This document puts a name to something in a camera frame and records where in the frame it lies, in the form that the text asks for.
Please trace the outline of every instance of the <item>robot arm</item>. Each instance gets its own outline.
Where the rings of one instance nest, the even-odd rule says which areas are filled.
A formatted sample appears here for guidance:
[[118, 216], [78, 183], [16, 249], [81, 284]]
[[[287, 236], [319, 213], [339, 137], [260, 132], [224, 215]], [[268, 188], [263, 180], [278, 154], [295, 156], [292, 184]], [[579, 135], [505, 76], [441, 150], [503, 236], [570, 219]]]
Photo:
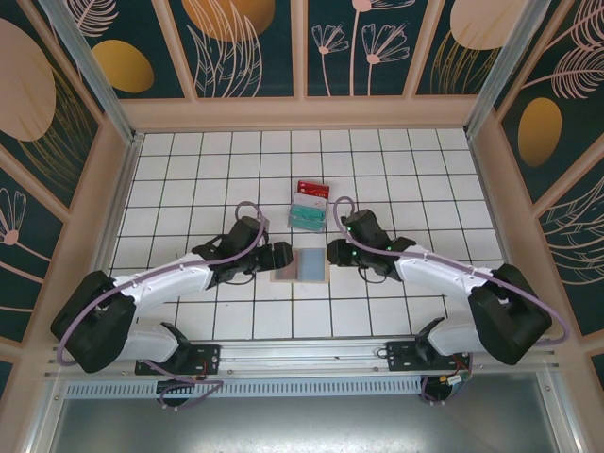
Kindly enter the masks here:
[[99, 371], [113, 361], [131, 360], [170, 361], [172, 368], [177, 369], [184, 364], [191, 348], [186, 337], [169, 323], [145, 326], [135, 324], [136, 319], [164, 302], [228, 282], [240, 272], [253, 275], [290, 264], [294, 258], [292, 247], [287, 243], [268, 243], [266, 233], [263, 235], [265, 245], [257, 246], [237, 260], [212, 264], [245, 250], [254, 242], [259, 230], [258, 220], [243, 217], [228, 234], [219, 235], [184, 257], [158, 268], [116, 278], [110, 278], [102, 271], [92, 272], [84, 277], [59, 312], [51, 331], [61, 339], [69, 325], [95, 298], [133, 282], [86, 315], [69, 337], [67, 350], [87, 373]]
[[[414, 256], [423, 255], [425, 258], [382, 256], [340, 239], [327, 247], [327, 258], [332, 264], [372, 268], [381, 276], [417, 283], [469, 305], [471, 315], [438, 318], [422, 330], [416, 347], [422, 349], [420, 353], [424, 357], [487, 351], [503, 363], [516, 364], [551, 327], [549, 314], [526, 298], [473, 274], [427, 260], [428, 251], [410, 239], [391, 241], [370, 210], [361, 210], [343, 218], [343, 224], [356, 241], [366, 246], [414, 252]], [[477, 268], [475, 271], [534, 294], [520, 271], [509, 264], [497, 270]]]

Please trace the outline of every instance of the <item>black mount plate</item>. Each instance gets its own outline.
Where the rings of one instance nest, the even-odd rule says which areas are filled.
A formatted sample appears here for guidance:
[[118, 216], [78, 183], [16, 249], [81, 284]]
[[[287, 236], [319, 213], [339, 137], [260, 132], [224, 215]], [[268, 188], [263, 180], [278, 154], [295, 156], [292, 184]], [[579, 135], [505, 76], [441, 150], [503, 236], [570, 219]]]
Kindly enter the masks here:
[[[466, 367], [470, 365], [469, 357], [456, 355]], [[386, 343], [386, 360], [390, 371], [455, 371], [457, 363], [450, 356], [437, 356], [432, 364], [425, 363], [415, 352], [415, 340]]]
[[[200, 375], [203, 370], [203, 362], [206, 362], [206, 375], [218, 374], [218, 365], [220, 364], [220, 345], [218, 344], [193, 344], [187, 361], [175, 369], [169, 363], [158, 363], [164, 370], [182, 376]], [[149, 368], [142, 361], [137, 361], [134, 367], [134, 374], [137, 376], [156, 376], [159, 375], [155, 370]]]

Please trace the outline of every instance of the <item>metal grate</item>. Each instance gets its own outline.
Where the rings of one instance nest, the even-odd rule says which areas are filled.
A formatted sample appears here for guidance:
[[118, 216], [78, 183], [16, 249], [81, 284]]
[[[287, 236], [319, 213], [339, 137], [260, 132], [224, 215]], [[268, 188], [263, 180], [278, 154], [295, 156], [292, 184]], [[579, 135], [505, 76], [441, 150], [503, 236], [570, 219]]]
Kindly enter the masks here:
[[[156, 381], [75, 381], [67, 388], [66, 399], [143, 399], [157, 398]], [[195, 389], [176, 389], [166, 397], [200, 396], [209, 385]], [[275, 397], [275, 396], [346, 396], [362, 394], [419, 394], [419, 377], [350, 377], [350, 378], [283, 378], [233, 379], [211, 397]]]

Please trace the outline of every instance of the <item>yellow oval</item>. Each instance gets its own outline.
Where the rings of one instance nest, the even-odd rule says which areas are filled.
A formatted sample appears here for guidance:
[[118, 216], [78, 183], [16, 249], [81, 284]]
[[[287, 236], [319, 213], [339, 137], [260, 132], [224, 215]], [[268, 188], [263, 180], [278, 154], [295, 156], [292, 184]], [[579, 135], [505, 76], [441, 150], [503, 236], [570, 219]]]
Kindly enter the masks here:
[[472, 50], [497, 49], [506, 43], [527, 0], [456, 0], [451, 34]]
[[0, 19], [0, 130], [17, 140], [38, 140], [55, 116], [53, 68], [21, 28]]
[[182, 6], [195, 26], [215, 40], [224, 42], [243, 41], [245, 34], [236, 26], [231, 3], [256, 30], [262, 33], [275, 17], [275, 0], [182, 0]]
[[562, 114], [556, 103], [545, 97], [527, 105], [518, 127], [518, 150], [531, 167], [545, 163], [552, 155], [562, 133]]
[[133, 45], [107, 40], [93, 47], [92, 53], [113, 88], [123, 92], [144, 92], [153, 85], [151, 63]]

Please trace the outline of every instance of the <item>white tiled floor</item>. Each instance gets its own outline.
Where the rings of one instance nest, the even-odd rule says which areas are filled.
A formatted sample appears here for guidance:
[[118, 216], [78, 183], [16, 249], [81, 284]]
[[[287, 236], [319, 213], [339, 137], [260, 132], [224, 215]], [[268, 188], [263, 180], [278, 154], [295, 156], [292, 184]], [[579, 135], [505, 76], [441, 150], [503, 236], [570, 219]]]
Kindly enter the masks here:
[[[501, 262], [493, 224], [460, 129], [364, 129], [152, 134], [144, 139], [111, 274], [128, 275], [182, 255], [235, 222], [235, 205], [260, 202], [271, 241], [325, 247], [340, 233], [291, 231], [292, 187], [323, 181], [348, 195], [392, 238], [476, 265]], [[467, 310], [430, 288], [370, 284], [332, 266], [329, 284], [272, 283], [188, 294], [140, 322], [176, 323], [191, 340], [407, 335]], [[380, 278], [367, 273], [370, 281]]]

